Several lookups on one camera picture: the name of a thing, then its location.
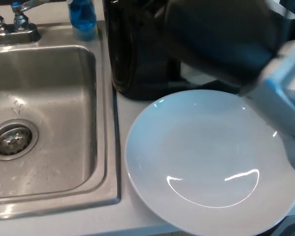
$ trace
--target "black appliance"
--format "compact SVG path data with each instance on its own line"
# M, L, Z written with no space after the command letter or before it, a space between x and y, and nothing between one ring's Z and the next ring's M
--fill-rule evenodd
M144 12L155 12L163 0L126 0ZM138 15L127 13L118 1L103 0L107 24L113 85L135 100L156 100L188 89L213 89L238 93L221 81L204 85L189 83L180 76L180 61L161 45L157 33Z

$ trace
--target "dish soap bottle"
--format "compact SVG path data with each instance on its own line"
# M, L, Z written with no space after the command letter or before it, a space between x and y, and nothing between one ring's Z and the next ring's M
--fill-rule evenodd
M74 31L97 34L96 14L92 0L67 0Z

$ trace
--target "drain strainer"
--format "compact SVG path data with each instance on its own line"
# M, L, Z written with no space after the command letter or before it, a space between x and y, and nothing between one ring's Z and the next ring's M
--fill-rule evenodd
M0 160L19 158L30 151L38 140L36 126L24 119L0 124Z

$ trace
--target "sink basin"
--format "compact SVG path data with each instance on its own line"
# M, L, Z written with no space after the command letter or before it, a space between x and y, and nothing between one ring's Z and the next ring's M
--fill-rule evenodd
M0 219L119 201L106 36L38 29L36 43L0 46Z

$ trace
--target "countertop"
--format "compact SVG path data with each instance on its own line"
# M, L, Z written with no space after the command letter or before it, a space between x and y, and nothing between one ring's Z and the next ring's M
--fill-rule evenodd
M94 4L98 20L103 20L102 0L94 0ZM0 6L0 14L7 23L13 22L9 6ZM27 16L35 24L69 22L65 2L42 5L29 11ZM125 168L123 152L128 131L149 102L131 101L117 94L117 103L121 145L121 202L111 206L53 215L2 220L0 236L144 236L178 230L157 217L143 204L134 192ZM289 215L295 215L295 206Z

